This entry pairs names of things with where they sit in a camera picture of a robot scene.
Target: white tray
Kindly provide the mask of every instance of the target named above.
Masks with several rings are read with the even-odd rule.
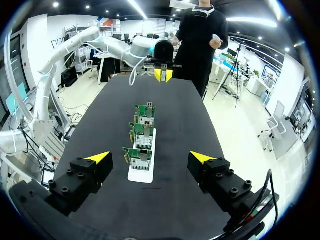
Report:
[[[137,149],[136,144],[133,144],[133,149]],[[156,154],[156,129],[153,130],[152,139],[152,158],[150,164],[150,170],[135,170],[129,165],[128,180],[131,182],[151,184],[154,181],[154,169],[155,169],[155,154]]]

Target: white floor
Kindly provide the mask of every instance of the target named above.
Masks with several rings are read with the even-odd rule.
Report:
[[[87,72],[79,77],[72,87],[60,91],[61,103],[70,115],[74,113],[84,115],[87,106],[90,106],[105,86],[108,87],[106,83],[98,86],[96,75],[89,79],[91,74]],[[237,175],[244,180],[252,181],[253,192],[262,188],[268,170],[272,169],[274,189],[280,195],[278,208],[281,216],[301,184],[304,149],[297,143],[290,154],[278,160],[273,152],[263,151],[263,143],[257,136],[262,130],[268,129],[267,120],[270,116],[262,107],[260,99],[245,89],[242,101],[238,101],[235,108],[236,99],[223,92],[219,92],[215,100],[212,100],[217,87],[217,84],[209,84],[204,104],[216,130],[225,159],[231,162],[231,169]],[[76,117],[74,116],[73,122],[81,120],[79,118],[74,121]],[[272,211],[266,225],[271,227],[274,218],[275,213]]]

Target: black tablecloth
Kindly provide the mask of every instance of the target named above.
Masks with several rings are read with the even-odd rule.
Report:
[[[156,106],[153,183],[128,180],[123,147],[131,148],[129,122],[135,105]],[[54,178],[76,157],[111,151],[114,169],[95,195],[70,215],[78,223],[111,235],[208,240],[223,233],[230,216],[204,195],[189,173],[190,151],[223,157],[209,114],[191,81],[114,77],[87,110],[68,143]]]

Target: black shirt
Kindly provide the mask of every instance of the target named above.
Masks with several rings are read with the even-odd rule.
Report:
[[[198,7],[199,9],[210,11],[212,8]],[[215,50],[210,46],[213,34],[223,40],[219,49],[228,47],[228,22],[226,16],[215,10],[208,18],[194,16],[192,8],[185,10],[184,18],[179,27],[176,37],[182,41],[179,52],[188,51],[196,59],[213,58]]]

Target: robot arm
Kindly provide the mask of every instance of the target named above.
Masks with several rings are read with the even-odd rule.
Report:
[[[52,80],[55,77],[56,63],[68,54],[74,52],[83,44],[88,44],[94,49],[102,49],[103,52],[112,54],[116,58],[126,62],[130,67],[137,67],[144,63],[144,59],[151,54],[151,49],[157,43],[156,40],[138,36],[134,39],[132,46],[112,37],[100,36],[97,27],[90,27],[71,39],[65,41],[51,52],[44,66],[39,70],[42,77],[37,86],[37,93],[34,105],[33,119],[29,124],[30,133],[37,144],[41,145],[45,134],[39,134],[39,122],[50,121],[49,99]],[[51,131],[51,126],[43,128],[43,132]],[[0,132],[0,150],[5,154],[15,154],[27,149],[27,142],[20,130]]]

